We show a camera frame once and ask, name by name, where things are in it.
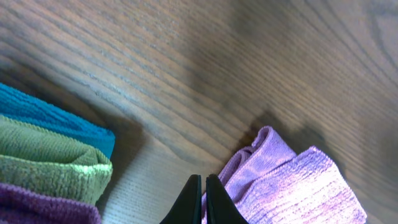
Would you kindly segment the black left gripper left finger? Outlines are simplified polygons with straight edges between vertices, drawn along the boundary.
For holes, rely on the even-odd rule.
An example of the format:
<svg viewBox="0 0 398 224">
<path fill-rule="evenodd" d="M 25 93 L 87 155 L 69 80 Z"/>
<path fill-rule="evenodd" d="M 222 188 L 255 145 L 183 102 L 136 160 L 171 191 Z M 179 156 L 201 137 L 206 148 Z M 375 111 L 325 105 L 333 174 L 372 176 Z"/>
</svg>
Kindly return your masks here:
<svg viewBox="0 0 398 224">
<path fill-rule="evenodd" d="M 189 177 L 172 208 L 160 224 L 201 223 L 201 175 Z"/>
</svg>

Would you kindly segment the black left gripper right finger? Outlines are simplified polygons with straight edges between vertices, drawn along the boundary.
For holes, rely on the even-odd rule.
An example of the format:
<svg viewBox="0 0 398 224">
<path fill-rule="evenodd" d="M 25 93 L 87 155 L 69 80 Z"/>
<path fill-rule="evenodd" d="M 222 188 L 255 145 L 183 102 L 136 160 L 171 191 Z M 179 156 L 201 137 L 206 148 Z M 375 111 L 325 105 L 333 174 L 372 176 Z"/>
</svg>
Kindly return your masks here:
<svg viewBox="0 0 398 224">
<path fill-rule="evenodd" d="M 206 178 L 206 223 L 248 224 L 215 174 Z"/>
</svg>

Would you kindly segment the purple microfiber cloth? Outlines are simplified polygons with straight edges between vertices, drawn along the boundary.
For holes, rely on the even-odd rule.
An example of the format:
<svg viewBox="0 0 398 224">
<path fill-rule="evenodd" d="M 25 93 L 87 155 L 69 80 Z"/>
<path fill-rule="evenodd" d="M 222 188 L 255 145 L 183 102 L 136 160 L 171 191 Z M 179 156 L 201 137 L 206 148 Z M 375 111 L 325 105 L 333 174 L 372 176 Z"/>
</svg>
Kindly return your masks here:
<svg viewBox="0 0 398 224">
<path fill-rule="evenodd" d="M 218 177 L 248 223 L 366 223 L 337 165 L 315 146 L 296 154 L 270 126 Z"/>
</svg>

